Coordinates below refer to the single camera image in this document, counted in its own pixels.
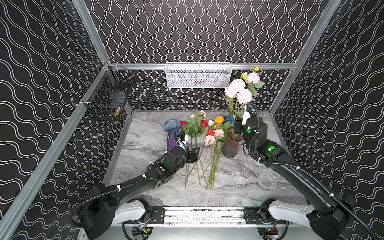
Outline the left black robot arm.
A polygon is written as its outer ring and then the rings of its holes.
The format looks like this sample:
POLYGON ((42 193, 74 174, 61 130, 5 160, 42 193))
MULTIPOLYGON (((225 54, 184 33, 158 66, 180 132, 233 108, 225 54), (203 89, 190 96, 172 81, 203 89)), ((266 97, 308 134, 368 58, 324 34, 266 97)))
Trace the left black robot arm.
POLYGON ((98 238, 111 226, 118 224, 119 208, 135 201, 142 193, 170 181, 186 163, 195 163, 199 154, 199 147, 184 149, 176 146, 150 163, 139 176, 109 187, 104 184, 96 186, 86 200, 71 210, 68 216, 70 225, 83 228, 90 240, 98 238))

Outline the pink flower spray stem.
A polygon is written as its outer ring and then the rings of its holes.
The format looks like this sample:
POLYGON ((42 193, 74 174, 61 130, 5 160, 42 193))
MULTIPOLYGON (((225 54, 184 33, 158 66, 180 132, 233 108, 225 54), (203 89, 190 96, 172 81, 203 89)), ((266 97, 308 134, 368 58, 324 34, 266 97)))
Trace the pink flower spray stem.
POLYGON ((250 103, 258 95, 258 90, 265 85, 259 71, 259 66, 255 66, 251 72, 243 72, 240 78, 232 80, 225 87, 224 100, 232 121, 243 115, 246 104, 250 103))

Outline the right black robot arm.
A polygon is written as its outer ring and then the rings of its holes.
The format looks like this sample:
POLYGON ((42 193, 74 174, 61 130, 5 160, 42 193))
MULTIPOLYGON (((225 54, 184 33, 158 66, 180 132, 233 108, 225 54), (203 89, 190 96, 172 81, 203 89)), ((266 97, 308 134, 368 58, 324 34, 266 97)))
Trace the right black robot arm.
POLYGON ((309 205, 292 205, 269 198, 262 203, 256 216, 263 223, 286 221, 310 228, 323 240, 337 240, 351 219, 355 219, 373 240, 375 233, 360 220, 353 210, 352 197, 342 198, 313 175, 296 166, 286 150, 267 138, 267 125, 261 117, 234 121, 234 132, 242 135, 249 155, 284 177, 310 202, 309 205))

